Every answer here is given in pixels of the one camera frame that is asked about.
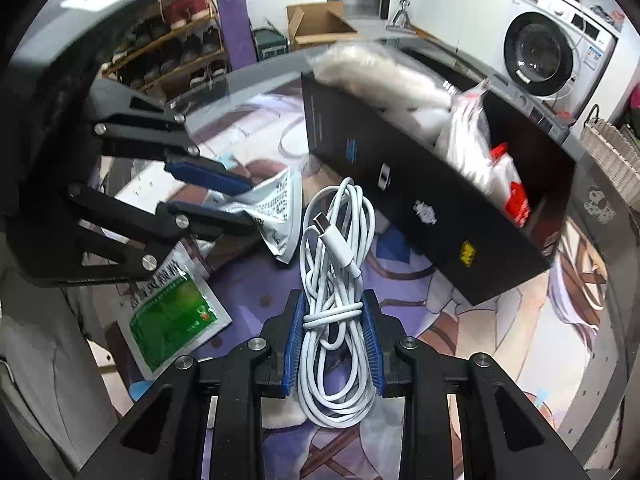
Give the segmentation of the white medicine sachet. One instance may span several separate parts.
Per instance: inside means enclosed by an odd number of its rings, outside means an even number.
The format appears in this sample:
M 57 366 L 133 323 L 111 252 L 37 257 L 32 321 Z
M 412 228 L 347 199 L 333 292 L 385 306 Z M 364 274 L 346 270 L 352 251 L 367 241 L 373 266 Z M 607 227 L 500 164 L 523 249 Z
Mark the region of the white medicine sachet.
M 302 174 L 299 170 L 285 168 L 237 196 L 209 191 L 204 206 L 229 214 L 246 212 L 254 220 L 274 258 L 284 264 L 291 262 L 303 217 Z

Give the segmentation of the wooden shoe rack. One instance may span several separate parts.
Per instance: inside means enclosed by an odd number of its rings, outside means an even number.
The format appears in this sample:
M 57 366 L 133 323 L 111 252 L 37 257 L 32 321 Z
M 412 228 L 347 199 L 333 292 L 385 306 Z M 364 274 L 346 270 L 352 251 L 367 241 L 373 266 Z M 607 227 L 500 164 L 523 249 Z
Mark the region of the wooden shoe rack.
M 214 0 L 154 0 L 125 32 L 101 76 L 165 102 L 228 69 Z

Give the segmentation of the green medicine sachet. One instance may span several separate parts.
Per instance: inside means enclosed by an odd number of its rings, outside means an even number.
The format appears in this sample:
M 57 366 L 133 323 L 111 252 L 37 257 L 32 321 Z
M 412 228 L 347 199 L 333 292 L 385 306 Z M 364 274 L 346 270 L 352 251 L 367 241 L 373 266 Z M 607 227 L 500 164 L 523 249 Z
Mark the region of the green medicine sachet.
M 114 309 L 146 380 L 157 378 L 178 356 L 197 349 L 232 323 L 183 244 L 172 250 L 149 281 L 122 296 Z

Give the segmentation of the white plush toy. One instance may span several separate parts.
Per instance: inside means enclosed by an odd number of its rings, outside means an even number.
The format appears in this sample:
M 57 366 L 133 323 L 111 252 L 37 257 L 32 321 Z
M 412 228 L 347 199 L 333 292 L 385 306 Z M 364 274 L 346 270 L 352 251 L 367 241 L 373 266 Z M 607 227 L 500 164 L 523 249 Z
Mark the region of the white plush toy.
M 262 398 L 262 428 L 283 429 L 303 425 L 307 415 L 296 394 L 283 399 Z

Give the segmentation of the anime printed table mat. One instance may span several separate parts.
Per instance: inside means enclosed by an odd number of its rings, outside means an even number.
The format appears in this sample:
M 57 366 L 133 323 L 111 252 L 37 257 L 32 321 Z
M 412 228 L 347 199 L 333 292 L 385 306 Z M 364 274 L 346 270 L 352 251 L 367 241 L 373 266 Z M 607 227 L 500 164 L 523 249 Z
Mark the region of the anime printed table mat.
M 311 198 L 337 176 L 308 153 L 302 88 L 291 82 L 258 94 L 230 112 L 203 108 L 188 119 L 201 153 L 255 181 L 285 168 L 303 177 Z M 259 235 L 199 244 L 209 283 L 232 323 L 198 349 L 201 358 L 222 356 L 258 334 L 281 313 L 300 284 L 296 262 L 280 263 Z M 547 272 L 472 306 L 430 260 L 412 248 L 385 219 L 376 222 L 363 267 L 367 288 L 382 311 L 401 320 L 407 334 L 446 356 L 491 354 L 568 442 L 582 419 L 578 405 L 599 389 L 588 362 L 604 355 L 611 327 L 608 281 L 612 262 L 603 257 L 570 216 Z M 404 404 L 379 400 L 359 425 L 323 429 L 312 422 L 264 429 L 269 479 L 393 479 L 399 472 Z

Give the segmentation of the purple bag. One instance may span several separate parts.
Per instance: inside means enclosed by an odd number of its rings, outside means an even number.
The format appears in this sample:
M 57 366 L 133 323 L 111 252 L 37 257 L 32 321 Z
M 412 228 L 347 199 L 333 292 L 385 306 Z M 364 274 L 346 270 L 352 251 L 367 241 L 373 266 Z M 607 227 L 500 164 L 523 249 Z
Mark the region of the purple bag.
M 219 21 L 232 70 L 258 62 L 246 0 L 217 0 Z

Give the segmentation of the dark green box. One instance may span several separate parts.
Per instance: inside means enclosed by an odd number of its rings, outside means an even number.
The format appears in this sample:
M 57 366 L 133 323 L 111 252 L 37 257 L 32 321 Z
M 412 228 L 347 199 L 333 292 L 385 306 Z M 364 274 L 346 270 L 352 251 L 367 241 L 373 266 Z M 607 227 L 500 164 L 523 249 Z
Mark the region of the dark green box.
M 253 36 L 259 61 L 288 53 L 288 40 L 277 30 L 272 28 L 254 29 Z

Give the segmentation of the brown cardboard box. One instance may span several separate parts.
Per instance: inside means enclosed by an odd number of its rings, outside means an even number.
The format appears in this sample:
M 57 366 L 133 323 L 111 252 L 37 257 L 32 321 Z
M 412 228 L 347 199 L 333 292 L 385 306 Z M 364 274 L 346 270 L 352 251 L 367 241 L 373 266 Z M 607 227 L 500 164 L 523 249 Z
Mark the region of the brown cardboard box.
M 359 37 L 345 20 L 341 1 L 290 4 L 286 15 L 288 46 L 293 51 Z

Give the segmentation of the bagged white cloth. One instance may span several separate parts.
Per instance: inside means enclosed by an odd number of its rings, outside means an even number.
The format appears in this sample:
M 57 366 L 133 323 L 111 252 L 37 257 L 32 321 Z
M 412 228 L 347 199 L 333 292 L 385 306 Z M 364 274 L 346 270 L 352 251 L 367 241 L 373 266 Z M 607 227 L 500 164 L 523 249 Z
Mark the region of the bagged white cloth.
M 316 81 L 382 110 L 448 110 L 459 94 L 434 70 L 379 42 L 337 42 L 308 62 Z

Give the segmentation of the red white packet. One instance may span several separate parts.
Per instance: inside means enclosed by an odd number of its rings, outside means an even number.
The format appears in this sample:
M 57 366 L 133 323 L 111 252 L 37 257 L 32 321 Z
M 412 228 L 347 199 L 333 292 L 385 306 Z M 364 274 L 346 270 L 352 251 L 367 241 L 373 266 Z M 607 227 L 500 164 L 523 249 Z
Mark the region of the red white packet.
M 522 228 L 530 214 L 526 189 L 518 175 L 514 161 L 508 153 L 508 144 L 501 143 L 490 151 L 491 194 L 496 206 Z

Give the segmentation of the black cardboard box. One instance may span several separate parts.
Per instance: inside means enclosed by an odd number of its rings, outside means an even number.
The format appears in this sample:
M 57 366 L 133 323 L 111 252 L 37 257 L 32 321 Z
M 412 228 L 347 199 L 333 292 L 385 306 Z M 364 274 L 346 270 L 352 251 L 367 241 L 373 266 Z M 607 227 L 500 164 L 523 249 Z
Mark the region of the black cardboard box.
M 491 145 L 506 144 L 530 215 L 519 228 L 472 183 L 351 94 L 302 80 L 309 151 L 364 195 L 470 304 L 547 271 L 564 226 L 576 162 L 511 104 L 483 101 Z

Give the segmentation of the wicker laundry basket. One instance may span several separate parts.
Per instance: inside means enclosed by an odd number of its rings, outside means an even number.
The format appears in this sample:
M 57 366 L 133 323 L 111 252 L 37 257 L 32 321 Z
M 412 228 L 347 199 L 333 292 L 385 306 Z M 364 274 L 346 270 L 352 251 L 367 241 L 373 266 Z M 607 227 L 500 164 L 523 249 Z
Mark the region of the wicker laundry basket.
M 594 104 L 584 122 L 580 143 L 613 183 L 627 205 L 639 210 L 639 145 L 632 135 L 600 117 Z

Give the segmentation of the white kitchen cabinets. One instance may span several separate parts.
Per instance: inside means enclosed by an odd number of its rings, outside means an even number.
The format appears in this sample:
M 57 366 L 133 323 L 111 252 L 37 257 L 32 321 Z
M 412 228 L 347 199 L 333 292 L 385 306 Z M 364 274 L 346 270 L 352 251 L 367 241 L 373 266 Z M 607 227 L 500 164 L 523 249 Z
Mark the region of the white kitchen cabinets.
M 497 66 L 513 0 L 409 0 L 410 24 L 454 50 Z

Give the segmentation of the white washing machine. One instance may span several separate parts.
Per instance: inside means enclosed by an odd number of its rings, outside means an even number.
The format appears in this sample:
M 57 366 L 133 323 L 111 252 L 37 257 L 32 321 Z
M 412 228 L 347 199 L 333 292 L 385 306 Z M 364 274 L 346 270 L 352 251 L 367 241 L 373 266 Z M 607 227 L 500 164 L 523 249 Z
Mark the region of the white washing machine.
M 617 38 L 565 0 L 473 0 L 459 49 L 577 118 L 608 67 Z

